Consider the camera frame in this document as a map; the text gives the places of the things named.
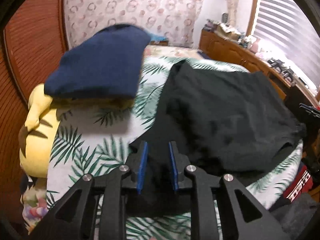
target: pink curtain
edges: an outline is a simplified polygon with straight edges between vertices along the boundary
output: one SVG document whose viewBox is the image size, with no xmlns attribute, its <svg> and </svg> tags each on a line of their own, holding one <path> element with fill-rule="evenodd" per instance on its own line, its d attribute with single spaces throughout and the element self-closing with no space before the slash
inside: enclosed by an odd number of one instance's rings
<svg viewBox="0 0 320 240">
<path fill-rule="evenodd" d="M 131 23 L 166 36 L 171 45 L 192 46 L 203 0 L 65 0 L 70 48 L 115 23 Z"/>
</svg>

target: blue strip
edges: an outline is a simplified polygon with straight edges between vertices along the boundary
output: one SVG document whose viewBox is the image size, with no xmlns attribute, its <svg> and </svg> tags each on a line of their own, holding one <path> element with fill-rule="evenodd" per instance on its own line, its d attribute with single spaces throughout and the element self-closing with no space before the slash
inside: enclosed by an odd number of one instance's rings
<svg viewBox="0 0 320 240">
<path fill-rule="evenodd" d="M 138 171 L 138 179 L 137 179 L 138 194 L 141 193 L 143 188 L 144 174 L 146 172 L 146 165 L 147 165 L 147 156 L 148 156 L 148 143 L 145 142 L 143 147 L 143 152 L 141 155 L 139 171 Z"/>
<path fill-rule="evenodd" d="M 170 160 L 171 160 L 171 166 L 172 166 L 172 178 L 171 178 L 172 186 L 173 186 L 173 190 L 177 191 L 178 190 L 178 171 L 177 171 L 176 161 L 173 155 L 172 145 L 170 142 L 169 142 L 169 149 L 170 149 Z"/>
</svg>

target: white blind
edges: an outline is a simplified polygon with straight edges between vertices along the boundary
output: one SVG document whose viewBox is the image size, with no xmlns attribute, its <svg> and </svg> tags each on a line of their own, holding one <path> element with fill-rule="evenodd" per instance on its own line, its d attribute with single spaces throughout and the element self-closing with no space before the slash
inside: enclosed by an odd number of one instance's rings
<svg viewBox="0 0 320 240">
<path fill-rule="evenodd" d="M 320 38 L 293 0 L 261 0 L 254 36 L 281 49 L 317 86 L 320 85 Z"/>
</svg>

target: white wall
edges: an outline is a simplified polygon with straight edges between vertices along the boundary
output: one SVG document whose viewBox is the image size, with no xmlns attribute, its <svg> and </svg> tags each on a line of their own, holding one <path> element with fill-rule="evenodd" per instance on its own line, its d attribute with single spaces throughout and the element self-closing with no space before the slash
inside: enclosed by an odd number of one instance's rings
<svg viewBox="0 0 320 240">
<path fill-rule="evenodd" d="M 207 22 L 207 19 L 221 21 L 223 13 L 228 12 L 226 0 L 204 0 L 198 19 L 195 22 L 193 30 L 193 47 L 198 48 L 201 30 Z"/>
<path fill-rule="evenodd" d="M 246 32 L 250 20 L 253 0 L 239 0 L 237 10 L 236 28 L 240 32 Z"/>
</svg>

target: folded navy blue garment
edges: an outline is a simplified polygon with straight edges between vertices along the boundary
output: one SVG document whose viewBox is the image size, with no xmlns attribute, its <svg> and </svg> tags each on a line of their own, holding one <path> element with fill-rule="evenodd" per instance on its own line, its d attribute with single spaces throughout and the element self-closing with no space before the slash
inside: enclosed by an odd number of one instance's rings
<svg viewBox="0 0 320 240">
<path fill-rule="evenodd" d="M 44 93 L 57 98 L 134 98 L 149 42 L 148 33 L 136 26 L 107 27 L 62 56 Z"/>
</svg>

